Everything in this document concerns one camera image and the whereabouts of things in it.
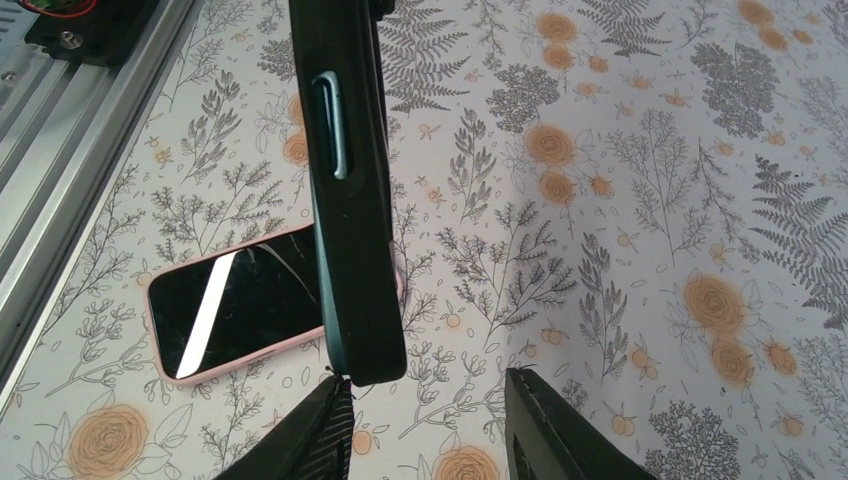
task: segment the floral tablecloth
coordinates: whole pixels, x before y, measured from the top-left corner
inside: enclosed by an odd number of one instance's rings
[[[848,478],[848,3],[397,4],[409,371],[357,390],[352,478],[505,479],[503,372],[529,364],[662,478]],[[210,479],[326,375],[315,341],[174,388],[142,322],[158,269],[310,221],[286,10],[206,1],[0,478]]]

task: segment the gray leaf print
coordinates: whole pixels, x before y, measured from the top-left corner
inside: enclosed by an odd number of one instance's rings
[[[798,84],[804,92],[804,109],[830,134],[828,147],[842,163],[848,163],[848,105],[840,103],[839,85],[828,76],[801,79]],[[839,167],[832,174],[835,182],[848,188],[848,168]]]
[[[53,329],[78,299],[84,295],[99,297],[101,293],[109,290],[109,280],[121,279],[122,275],[127,273],[133,254],[118,250],[114,245],[121,235],[135,232],[146,214],[141,209],[121,213],[120,208],[125,197],[130,196],[130,188],[135,186],[138,167],[138,164],[126,165],[115,180],[112,192],[107,197],[94,230],[86,239],[82,255],[74,267],[74,274],[78,273],[80,266],[83,267],[80,270],[83,273],[82,278],[72,275],[70,281],[62,288],[42,335]]]
[[[589,394],[583,385],[573,379],[568,379],[565,386],[562,387],[562,398],[578,412],[583,411],[586,401],[589,399]]]
[[[414,204],[401,205],[406,199],[406,187],[391,179],[392,188],[392,216],[395,219],[395,241],[394,251],[398,258],[398,271],[401,276],[401,284],[406,289],[406,294],[401,295],[400,310],[403,319],[403,330],[406,335],[418,340],[418,334],[422,333],[417,324],[432,320],[436,310],[436,295],[422,292],[416,286],[418,278],[422,275],[433,273],[433,259],[436,252],[427,250],[424,253],[415,253],[410,250],[413,239],[417,237],[418,208]]]
[[[597,347],[601,351],[601,383],[604,383],[607,375],[618,379],[627,362],[628,338],[621,330],[627,295],[622,296],[612,280],[609,287],[604,285],[610,254],[598,244],[598,238],[584,233],[582,246],[586,257],[579,267],[580,281],[589,291],[580,299],[580,333],[589,348]]]
[[[810,405],[810,411],[836,435],[838,448],[830,448],[831,462],[837,471],[848,475],[848,458],[842,453],[848,449],[848,345],[841,335],[813,337],[795,341],[801,360],[799,392]]]
[[[696,412],[693,404],[671,402],[668,411],[651,414],[648,423],[667,447],[645,452],[645,468],[653,475],[663,480],[739,478],[739,440],[709,407]]]
[[[503,65],[501,57],[506,55],[503,41],[498,38],[498,32],[506,32],[506,25],[497,16],[502,13],[500,5],[492,0],[468,0],[465,10],[477,9],[479,18],[471,24],[480,30],[478,41],[486,46],[486,58],[483,66],[491,70],[497,70]]]
[[[671,43],[651,36],[662,21],[665,12],[650,17],[643,16],[650,0],[583,0],[591,9],[578,8],[577,13],[595,22],[607,34],[601,40],[619,47],[616,55],[630,58],[633,55],[659,55],[650,47]]]
[[[551,255],[557,245],[551,221],[535,227],[539,210],[533,201],[519,207],[507,203],[495,210],[509,240],[488,242],[477,235],[458,236],[447,227],[436,234],[444,259],[462,282],[454,287],[464,300],[489,322],[484,347],[500,327],[517,328],[539,313],[565,305],[565,296],[577,286],[573,269],[562,257]]]
[[[283,82],[297,76],[291,34],[280,41],[269,40],[266,45],[262,45],[262,53],[259,56],[262,61],[257,65],[262,71],[276,75]]]
[[[241,118],[234,112],[232,105],[225,111],[227,104],[238,97],[241,85],[235,81],[231,72],[221,71],[215,80],[215,88],[203,96],[200,108],[203,115],[188,124],[188,136],[183,137],[181,145],[183,156],[192,161],[181,183],[189,178],[200,183],[227,154],[224,140],[239,125]]]
[[[442,61],[444,54],[468,34],[445,33],[456,22],[434,19],[443,10],[424,7],[423,3],[424,0],[398,0],[395,13],[380,23],[386,96],[401,101],[391,108],[395,112],[448,110],[435,98],[468,93],[442,85],[471,58]]]
[[[463,198],[459,223],[470,218],[476,224],[489,208],[492,187],[486,178],[497,162],[485,146],[478,149],[477,142],[486,138],[486,124],[477,118],[477,112],[466,109],[460,121],[462,127],[454,135],[454,145],[461,153],[451,159],[448,186],[454,195]]]
[[[757,138],[765,130],[760,113],[774,109],[772,94],[780,82],[771,59],[740,43],[732,54],[706,43],[695,46],[692,63],[709,77],[703,98],[720,114],[713,122],[731,135]]]
[[[686,43],[678,48],[683,48],[692,43],[693,40],[706,38],[713,34],[715,27],[709,22],[715,20],[718,13],[707,10],[710,0],[692,0],[694,5],[689,5],[686,10],[691,14],[690,19],[681,18],[680,23],[686,31]]]
[[[848,0],[834,0],[832,5],[822,9],[830,20],[830,33],[838,43],[839,49],[848,55]]]
[[[259,443],[262,436],[259,432],[251,432],[246,429],[245,422],[262,413],[262,404],[265,397],[256,392],[251,394],[252,380],[257,380],[262,373],[265,361],[260,360],[242,369],[227,374],[224,396],[224,406],[228,413],[222,427],[216,427],[207,423],[200,428],[203,440],[203,453],[209,453],[215,459],[215,470],[210,473],[209,478],[214,478],[217,473],[226,470],[227,467],[241,458],[248,450]]]
[[[260,33],[270,35],[276,32],[280,22],[286,19],[286,9],[283,2],[284,0],[262,0],[265,15],[256,25],[256,29]]]
[[[178,73],[173,90],[160,93],[170,102],[168,111],[174,107],[177,92],[184,85],[205,83],[215,76],[224,40],[214,37],[243,23],[252,11],[250,0],[208,0],[203,5],[200,20],[177,57],[174,71]]]
[[[683,171],[688,146],[678,135],[674,116],[651,108],[642,116],[641,126],[641,134],[618,131],[607,135],[607,143],[637,174],[631,183],[636,216],[643,228],[665,237],[674,263],[677,252],[704,243],[709,217],[686,200],[691,186]],[[682,220],[683,226],[677,227],[674,220]]]
[[[492,115],[500,118],[497,126],[512,133],[523,133],[524,127],[539,118],[538,108],[559,100],[559,82],[541,67],[510,64],[495,73],[506,88],[498,88],[486,99]]]
[[[833,197],[811,198],[813,182],[793,181],[792,172],[757,156],[756,190],[770,194],[755,198],[767,208],[754,213],[771,222],[774,230],[755,227],[779,250],[763,252],[763,258],[788,270],[810,292],[803,306],[830,314],[824,326],[845,330],[848,323],[848,258],[840,256],[848,236],[848,212],[826,217]]]
[[[739,253],[742,257],[757,263],[760,260],[760,249],[751,243],[747,236],[739,233],[745,227],[745,222],[741,215],[730,208],[736,201],[736,195],[727,192],[719,184],[719,179],[727,177],[727,171],[718,165],[713,156],[701,145],[699,139],[698,159],[692,170],[692,181],[704,184],[705,193],[701,205],[704,210],[714,208],[718,211],[721,229],[724,231],[727,242],[731,245],[739,243]]]

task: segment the orange flower print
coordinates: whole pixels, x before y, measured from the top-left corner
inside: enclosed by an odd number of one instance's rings
[[[593,72],[606,73],[609,70],[609,64],[603,58],[592,55],[589,57],[589,69]]]
[[[676,88],[674,89],[674,93],[664,93],[660,96],[665,98],[666,103],[674,105],[675,107],[688,107],[689,100],[692,100],[692,97],[684,97],[683,95],[680,95],[680,91]]]
[[[733,144],[724,142],[716,138],[715,142],[713,142],[712,150],[718,153],[719,155],[729,157],[733,155]]]
[[[713,342],[712,360],[719,376],[734,387],[749,384],[754,376],[751,353],[730,335],[719,335]]]
[[[351,443],[355,454],[367,455],[374,445],[374,439],[371,437],[371,432],[359,430],[353,434],[353,441]]]
[[[808,162],[813,162],[813,161],[816,160],[816,157],[814,157],[814,155],[816,154],[816,152],[818,150],[819,150],[818,147],[810,148],[806,145],[801,145],[798,148],[798,151],[801,153],[801,155],[804,156],[804,159],[807,160]]]
[[[615,119],[618,120],[621,117],[631,117],[633,116],[633,102],[630,102],[630,105],[625,105],[624,102],[619,102],[618,105],[615,106]]]
[[[745,319],[740,292],[719,277],[696,275],[683,296],[692,318],[713,332],[733,333]]]
[[[795,37],[795,40],[798,40],[804,45],[810,45],[813,43],[813,37],[804,30],[793,30],[792,36]]]
[[[774,128],[769,131],[769,134],[766,136],[764,141],[777,147],[786,145],[786,138],[783,136],[783,131],[778,131]]]
[[[303,167],[309,162],[309,148],[306,146],[306,132],[300,130],[292,135],[283,146],[283,157],[292,165]]]
[[[471,83],[476,83],[476,82],[477,82],[477,80],[479,80],[479,79],[480,79],[480,77],[484,77],[484,76],[485,76],[485,75],[480,75],[479,73],[477,73],[477,69],[475,68],[475,69],[474,69],[474,71],[472,71],[472,72],[468,73],[467,75],[465,75],[464,80],[467,80],[467,81],[469,81],[469,82],[471,82]]]
[[[295,125],[303,125],[303,104],[300,103],[300,94],[294,95],[288,107],[289,120]]]
[[[574,144],[568,134],[548,125],[527,132],[524,147],[531,157],[547,165],[568,165],[574,159]]]
[[[427,193],[427,198],[429,198],[431,202],[436,204],[437,209],[441,204],[447,202],[447,200],[444,199],[441,190],[442,187],[431,188],[430,191]]]
[[[710,257],[713,260],[713,265],[717,267],[729,267],[733,270],[733,267],[730,266],[730,263],[727,262],[727,254],[730,252],[736,251],[735,248],[727,248],[724,244],[724,239],[722,239],[719,243],[714,243],[710,246]]]
[[[817,13],[808,13],[804,15],[804,20],[810,25],[821,25],[821,17]]]
[[[771,422],[771,428],[777,427],[777,431],[785,437],[799,437],[804,432],[804,422],[801,415],[793,415],[786,407],[777,402],[777,420]]]
[[[577,25],[558,13],[546,13],[536,19],[539,33],[552,42],[570,42],[577,38]]]
[[[789,347],[772,340],[770,344],[765,346],[765,352],[775,370],[784,375],[795,375],[798,363],[795,361],[792,352],[789,351]]]
[[[577,98],[574,99],[575,101],[591,100],[592,103],[597,103],[598,98],[596,95],[607,93],[607,91],[604,90],[603,87],[599,87],[594,83],[580,83],[577,84],[577,88],[574,89],[574,93],[577,94]]]
[[[500,480],[501,473],[486,452],[476,447],[462,447],[436,459],[433,480]]]
[[[633,73],[632,77],[624,77],[627,84],[639,90],[650,90],[654,88],[654,79],[639,75],[639,70]]]
[[[128,405],[96,410],[77,423],[68,466],[77,478],[121,478],[141,456],[147,435],[144,418]]]
[[[771,25],[774,21],[771,9],[757,0],[739,0],[736,9],[739,11],[739,16],[751,25],[763,27]]]
[[[571,205],[574,197],[577,196],[574,184],[567,176],[550,170],[542,174],[539,189],[545,200],[564,207]]]
[[[160,148],[156,151],[156,163],[160,165],[160,168],[165,168],[165,165],[173,162],[174,160],[171,159],[171,147]]]
[[[624,403],[621,404],[621,408],[617,412],[607,405],[606,402],[604,402],[604,406],[607,408],[610,415],[612,415],[610,426],[612,427],[613,433],[622,437],[632,437],[633,434],[636,433],[636,424],[633,423],[633,419],[636,417],[628,417],[624,415]]]
[[[595,195],[610,199],[615,196],[615,191],[612,189],[612,180],[607,180],[599,174],[589,179],[589,184],[592,186],[592,191]]]
[[[574,56],[561,45],[548,45],[542,53],[542,58],[545,59],[545,63],[557,70],[568,70],[574,65]]]
[[[789,41],[786,40],[786,37],[772,27],[761,28],[759,35],[763,45],[772,50],[784,51],[789,47]]]
[[[648,355],[648,346],[641,333],[639,333],[639,342],[636,342],[635,345],[636,348],[633,349],[633,352],[630,354],[630,361],[640,370],[639,380],[642,380],[645,377],[648,377],[648,380],[656,380],[659,373],[657,372],[657,367],[654,366],[654,364],[659,362]]]

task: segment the fern print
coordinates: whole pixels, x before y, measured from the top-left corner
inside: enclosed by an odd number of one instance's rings
[[[727,178],[727,172],[716,163],[713,156],[698,140],[698,159],[692,169],[692,181],[704,184],[704,196],[701,206],[706,211],[714,208],[718,211],[719,222],[727,242],[731,245],[738,243],[739,253],[752,263],[760,261],[760,249],[751,240],[742,235],[740,230],[745,227],[742,216],[730,207],[736,201],[736,195],[726,191],[719,185],[719,179]]]
[[[617,131],[607,135],[607,143],[614,155],[636,173],[631,188],[639,223],[649,232],[660,232],[665,237],[674,263],[677,252],[704,243],[709,217],[687,203],[692,186],[684,172],[688,146],[678,135],[674,116],[648,109],[641,125],[641,134]]]
[[[772,94],[780,82],[767,55],[740,43],[732,53],[707,43],[695,45],[692,63],[709,77],[703,99],[719,113],[713,123],[737,137],[753,139],[765,131],[760,114],[774,110]]]
[[[839,335],[805,338],[795,341],[801,360],[799,393],[810,405],[810,412],[836,435],[836,447],[830,448],[831,462],[848,477],[848,345]]]
[[[551,221],[539,220],[535,202],[507,203],[495,210],[507,241],[490,243],[477,235],[457,236],[450,227],[436,234],[445,261],[461,284],[457,295],[489,322],[485,345],[498,328],[514,329],[535,318],[538,310],[562,308],[565,295],[577,286],[572,269],[548,249],[557,245]]]
[[[435,98],[468,93],[445,87],[442,82],[456,75],[471,57],[441,61],[468,34],[445,33],[456,22],[433,19],[443,10],[424,7],[423,3],[424,0],[398,0],[394,15],[380,23],[386,96],[400,100],[391,108],[395,112],[447,111]]]
[[[577,13],[588,17],[606,32],[602,43],[618,47],[616,55],[630,58],[633,55],[656,55],[652,47],[671,43],[651,36],[665,16],[644,16],[650,0],[583,0],[590,9],[578,8]]]
[[[454,135],[454,145],[460,154],[451,159],[448,186],[454,195],[463,198],[459,222],[470,218],[476,224],[489,208],[492,187],[486,184],[486,178],[497,162],[485,146],[477,147],[477,142],[486,138],[486,124],[477,118],[477,112],[465,109],[460,121],[462,127]]]
[[[593,234],[583,234],[583,254],[580,265],[580,280],[589,291],[580,299],[580,314],[583,318],[580,333],[589,348],[601,351],[601,383],[607,375],[618,379],[627,362],[627,334],[622,333],[621,319],[627,308],[627,295],[615,288],[610,280],[604,285],[610,270],[609,251],[598,244]]]
[[[760,180],[754,188],[770,196],[754,201],[768,208],[754,213],[776,229],[752,228],[779,249],[763,252],[787,269],[809,292],[803,306],[824,310],[825,328],[845,330],[848,323],[848,258],[841,254],[848,233],[848,212],[825,216],[833,197],[810,198],[813,182],[795,181],[793,173],[757,156]]]

